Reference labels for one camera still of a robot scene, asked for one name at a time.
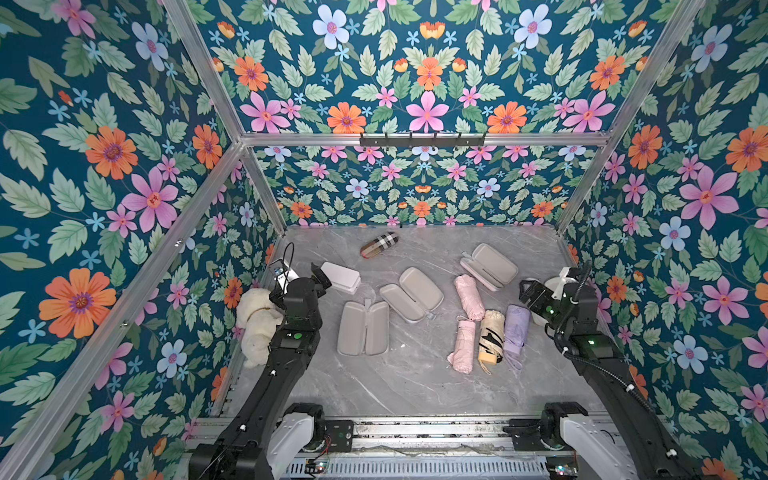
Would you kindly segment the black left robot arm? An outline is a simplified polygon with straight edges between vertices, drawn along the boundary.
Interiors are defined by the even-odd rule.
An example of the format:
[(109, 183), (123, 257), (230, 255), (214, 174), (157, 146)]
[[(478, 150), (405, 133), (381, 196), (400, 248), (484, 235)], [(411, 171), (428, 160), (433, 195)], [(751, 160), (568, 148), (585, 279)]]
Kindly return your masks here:
[(270, 341), (261, 376), (216, 441), (193, 450), (190, 479), (278, 479), (305, 446), (324, 437), (316, 433), (320, 406), (288, 414), (284, 407), (319, 345), (323, 321), (318, 299), (331, 286), (321, 267), (312, 264), (309, 277), (290, 280), (270, 293), (284, 311), (284, 321)]

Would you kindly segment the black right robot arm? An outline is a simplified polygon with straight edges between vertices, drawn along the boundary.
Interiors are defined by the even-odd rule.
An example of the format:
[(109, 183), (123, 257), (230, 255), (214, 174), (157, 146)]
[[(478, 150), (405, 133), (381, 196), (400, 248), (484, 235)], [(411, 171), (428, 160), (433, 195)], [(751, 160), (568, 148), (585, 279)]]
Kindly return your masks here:
[(520, 300), (547, 321), (558, 351), (598, 396), (623, 446), (613, 442), (574, 402), (545, 406), (540, 438), (572, 448), (601, 479), (701, 479), (634, 382), (616, 342), (601, 330), (595, 290), (584, 278), (560, 294), (537, 280), (520, 282)]

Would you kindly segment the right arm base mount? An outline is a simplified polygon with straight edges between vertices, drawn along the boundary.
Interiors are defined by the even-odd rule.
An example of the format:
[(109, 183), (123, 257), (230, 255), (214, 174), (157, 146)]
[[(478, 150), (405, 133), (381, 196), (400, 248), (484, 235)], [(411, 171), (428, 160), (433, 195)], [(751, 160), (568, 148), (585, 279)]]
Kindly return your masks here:
[(503, 432), (515, 449), (542, 447), (550, 452), (569, 450), (576, 462), (583, 460), (587, 472), (598, 479), (639, 479), (626, 448), (606, 428), (601, 428), (577, 402), (550, 402), (538, 420), (511, 419)]

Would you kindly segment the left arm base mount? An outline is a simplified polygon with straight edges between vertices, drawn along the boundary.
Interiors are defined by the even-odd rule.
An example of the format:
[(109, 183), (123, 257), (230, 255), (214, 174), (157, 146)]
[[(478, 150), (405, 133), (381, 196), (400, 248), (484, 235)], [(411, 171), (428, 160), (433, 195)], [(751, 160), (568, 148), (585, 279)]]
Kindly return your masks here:
[(273, 479), (279, 479), (301, 452), (319, 459), (327, 453), (352, 451), (355, 423), (328, 420), (319, 404), (294, 403), (284, 412), (266, 449)]

